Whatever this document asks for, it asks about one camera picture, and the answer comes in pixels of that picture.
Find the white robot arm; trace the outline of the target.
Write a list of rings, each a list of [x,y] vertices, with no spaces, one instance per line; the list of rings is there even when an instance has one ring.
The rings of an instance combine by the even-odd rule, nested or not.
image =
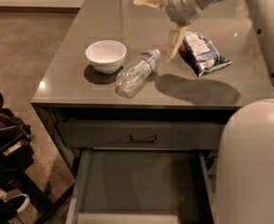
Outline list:
[[[167,57],[204,9],[221,0],[135,0],[176,23]],[[245,0],[274,89],[274,0]],[[215,224],[274,224],[274,98],[250,103],[228,121],[218,149]]]

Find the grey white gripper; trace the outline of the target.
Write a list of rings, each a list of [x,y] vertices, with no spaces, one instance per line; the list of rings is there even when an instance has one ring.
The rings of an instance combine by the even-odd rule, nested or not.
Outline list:
[[[164,8],[171,21],[177,26],[169,30],[166,61],[169,62],[180,48],[186,32],[186,26],[196,20],[203,9],[197,0],[134,0],[135,6]]]

